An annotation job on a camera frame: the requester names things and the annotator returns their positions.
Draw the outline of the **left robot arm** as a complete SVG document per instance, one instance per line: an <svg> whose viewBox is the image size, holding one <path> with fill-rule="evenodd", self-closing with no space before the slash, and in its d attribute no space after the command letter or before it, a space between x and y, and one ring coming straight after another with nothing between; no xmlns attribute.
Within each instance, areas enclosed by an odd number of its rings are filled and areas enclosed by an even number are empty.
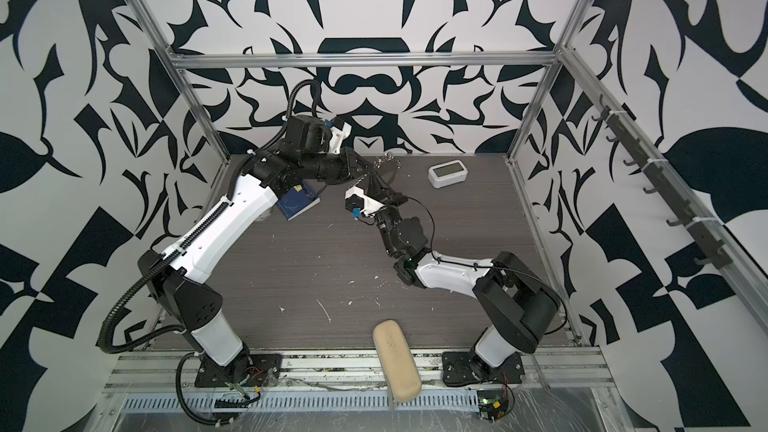
<svg viewBox="0 0 768 432"><path fill-rule="evenodd" d="M177 320L176 333L223 370L244 369L247 347L225 317L222 296L207 284L218 262L302 181L346 183L367 169L344 146L351 126L342 119L293 116L285 126L280 139L249 152L226 193L195 227L162 253L139 261L151 296Z"/></svg>

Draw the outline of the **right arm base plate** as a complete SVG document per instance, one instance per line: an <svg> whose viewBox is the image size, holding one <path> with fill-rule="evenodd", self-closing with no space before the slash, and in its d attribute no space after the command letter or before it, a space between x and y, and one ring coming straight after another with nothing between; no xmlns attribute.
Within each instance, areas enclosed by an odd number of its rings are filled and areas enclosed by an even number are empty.
<svg viewBox="0 0 768 432"><path fill-rule="evenodd" d="M521 384L525 370L519 353L492 367L474 352L443 352L442 382L447 387L466 387L483 383Z"/></svg>

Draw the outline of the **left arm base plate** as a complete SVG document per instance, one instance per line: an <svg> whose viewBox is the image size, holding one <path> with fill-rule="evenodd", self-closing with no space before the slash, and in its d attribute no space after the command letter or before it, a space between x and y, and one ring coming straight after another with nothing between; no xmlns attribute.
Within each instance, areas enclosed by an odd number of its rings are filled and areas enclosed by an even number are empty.
<svg viewBox="0 0 768 432"><path fill-rule="evenodd" d="M243 353L227 366L218 365L206 355L201 356L194 385L197 388L225 387L237 383L243 387L265 386L281 375L283 355L278 353Z"/></svg>

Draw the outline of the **metal plate with keyrings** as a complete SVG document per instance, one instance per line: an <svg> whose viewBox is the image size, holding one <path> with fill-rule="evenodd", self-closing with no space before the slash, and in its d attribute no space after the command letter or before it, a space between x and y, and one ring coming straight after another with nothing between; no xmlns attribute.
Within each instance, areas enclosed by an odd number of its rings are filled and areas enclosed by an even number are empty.
<svg viewBox="0 0 768 432"><path fill-rule="evenodd" d="M376 157L373 160L373 165L378 178L386 186L393 184L401 169L401 162L391 153Z"/></svg>

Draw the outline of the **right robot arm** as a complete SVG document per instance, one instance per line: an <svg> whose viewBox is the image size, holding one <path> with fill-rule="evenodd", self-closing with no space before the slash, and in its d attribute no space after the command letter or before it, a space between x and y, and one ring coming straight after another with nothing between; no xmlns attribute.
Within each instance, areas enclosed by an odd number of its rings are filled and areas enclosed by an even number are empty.
<svg viewBox="0 0 768 432"><path fill-rule="evenodd" d="M513 253L467 259L433 249L433 234L399 207L410 197L369 177L368 185L345 192L345 208L356 220L374 226L400 280L423 289L442 289L478 301L491 322L474 344L476 363L497 369L516 353L534 353L562 307L560 296Z"/></svg>

